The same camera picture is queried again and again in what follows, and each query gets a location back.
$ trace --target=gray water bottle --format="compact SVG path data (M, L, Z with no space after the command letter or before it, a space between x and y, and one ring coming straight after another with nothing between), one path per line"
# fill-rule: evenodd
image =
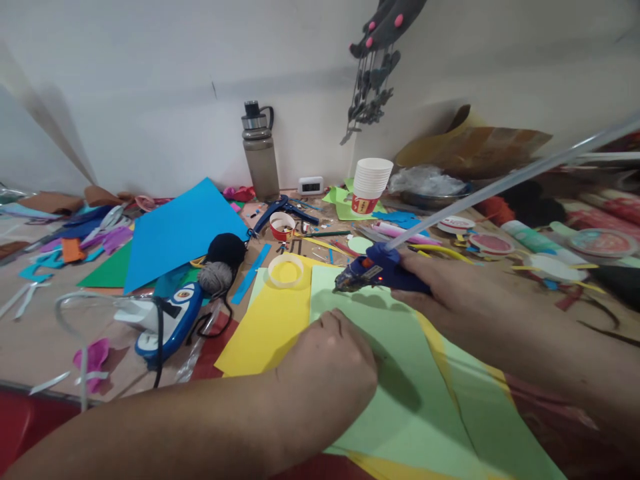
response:
M262 110L269 110L269 125L267 116ZM273 108L258 106L256 100L245 102L246 115L242 117L243 146L249 164L249 172L253 182L253 189L258 200L272 202L280 200L280 184L278 183L278 168L275 164L275 150L271 128L273 127Z

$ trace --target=small white clock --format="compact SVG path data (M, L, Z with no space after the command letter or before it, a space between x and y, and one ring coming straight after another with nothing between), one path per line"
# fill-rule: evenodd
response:
M303 177L298 180L300 195L318 195L325 191L325 180L322 177Z

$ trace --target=hot glue gun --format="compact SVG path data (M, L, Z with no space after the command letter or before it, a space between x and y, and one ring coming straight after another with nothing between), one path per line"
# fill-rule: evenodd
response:
M367 249L366 256L348 264L336 277L333 292L355 292L367 285L431 294L428 285L400 266L398 250L386 250L382 242L374 243Z

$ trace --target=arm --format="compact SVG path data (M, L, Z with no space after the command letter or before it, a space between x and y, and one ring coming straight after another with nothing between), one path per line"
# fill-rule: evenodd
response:
M478 359L556 392L640 445L640 349L512 292L508 275L402 253L433 296L394 291Z
M371 348L339 311L278 368L114 401L64 424L6 479L264 478L328 447L377 385Z

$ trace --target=black yarn ball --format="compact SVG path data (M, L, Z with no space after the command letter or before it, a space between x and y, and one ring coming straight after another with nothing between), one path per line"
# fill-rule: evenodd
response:
M245 260L247 248L237 235L221 233L213 239L205 263L222 262L237 271Z

